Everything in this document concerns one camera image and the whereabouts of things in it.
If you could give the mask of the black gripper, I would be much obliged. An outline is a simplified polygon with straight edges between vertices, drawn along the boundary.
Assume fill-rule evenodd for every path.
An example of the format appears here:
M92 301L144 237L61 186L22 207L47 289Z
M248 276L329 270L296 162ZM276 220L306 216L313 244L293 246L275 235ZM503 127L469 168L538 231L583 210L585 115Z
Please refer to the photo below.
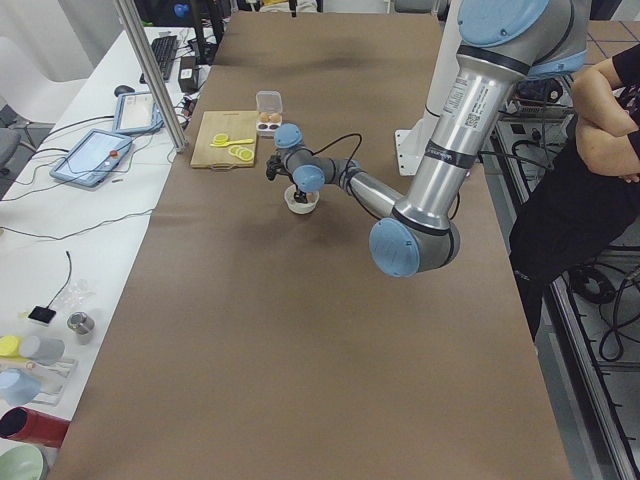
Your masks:
M279 155L271 155L266 162L266 177L269 181L274 181L277 176L290 177L290 172L284 165L282 158Z

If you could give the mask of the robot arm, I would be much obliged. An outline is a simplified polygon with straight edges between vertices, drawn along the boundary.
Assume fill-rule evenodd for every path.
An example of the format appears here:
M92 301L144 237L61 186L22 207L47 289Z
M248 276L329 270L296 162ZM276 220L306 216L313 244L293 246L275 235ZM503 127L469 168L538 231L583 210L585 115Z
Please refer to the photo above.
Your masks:
M303 194L334 184L351 195L378 219L369 249L387 275L447 265L460 243L449 210L499 110L517 83L583 66L590 8L588 1L462 1L450 9L446 26L461 39L455 53L440 57L459 70L406 194L351 159L312 153L294 124L276 131L267 178L285 175Z

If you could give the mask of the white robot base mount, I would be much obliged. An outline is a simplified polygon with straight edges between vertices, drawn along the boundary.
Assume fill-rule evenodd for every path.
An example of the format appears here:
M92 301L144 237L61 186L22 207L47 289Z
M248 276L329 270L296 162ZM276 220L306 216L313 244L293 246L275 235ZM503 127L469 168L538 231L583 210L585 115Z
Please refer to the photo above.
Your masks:
M422 117L410 130L395 131L396 159L401 176L413 176L417 173L427 143L434 133L459 72L456 52L460 46L461 36L456 18L457 14L450 12L445 22Z

